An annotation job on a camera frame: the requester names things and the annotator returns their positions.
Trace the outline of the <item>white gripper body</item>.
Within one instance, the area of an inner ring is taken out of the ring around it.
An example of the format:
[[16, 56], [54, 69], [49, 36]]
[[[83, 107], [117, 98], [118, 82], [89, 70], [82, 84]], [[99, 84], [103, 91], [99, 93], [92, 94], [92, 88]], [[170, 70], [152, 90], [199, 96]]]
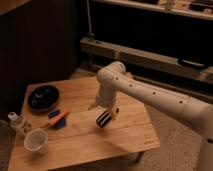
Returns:
[[104, 108], [112, 107], [116, 102], [116, 91], [108, 87], [100, 87], [96, 98], [95, 103]]

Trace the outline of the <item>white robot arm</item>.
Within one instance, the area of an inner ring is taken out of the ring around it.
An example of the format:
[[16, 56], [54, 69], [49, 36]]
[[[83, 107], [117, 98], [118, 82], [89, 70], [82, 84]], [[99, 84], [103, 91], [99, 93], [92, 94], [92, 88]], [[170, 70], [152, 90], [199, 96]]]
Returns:
[[213, 171], [213, 104], [134, 80], [120, 61], [101, 68], [97, 73], [99, 89], [90, 106], [105, 108], [116, 118], [116, 95], [122, 92], [178, 120], [201, 135], [196, 171]]

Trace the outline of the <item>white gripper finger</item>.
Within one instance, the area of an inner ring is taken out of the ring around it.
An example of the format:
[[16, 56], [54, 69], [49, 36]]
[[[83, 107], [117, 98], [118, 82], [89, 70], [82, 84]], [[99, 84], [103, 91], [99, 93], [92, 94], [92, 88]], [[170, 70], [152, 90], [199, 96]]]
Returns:
[[113, 120], [115, 120], [116, 117], [117, 117], [117, 115], [118, 115], [118, 113], [119, 113], [119, 108], [118, 108], [116, 105], [114, 105], [113, 107], [111, 107], [111, 108], [108, 110], [108, 112], [109, 112], [111, 118], [112, 118]]
[[89, 107], [88, 107], [88, 110], [92, 110], [96, 107], [96, 103], [92, 103]]

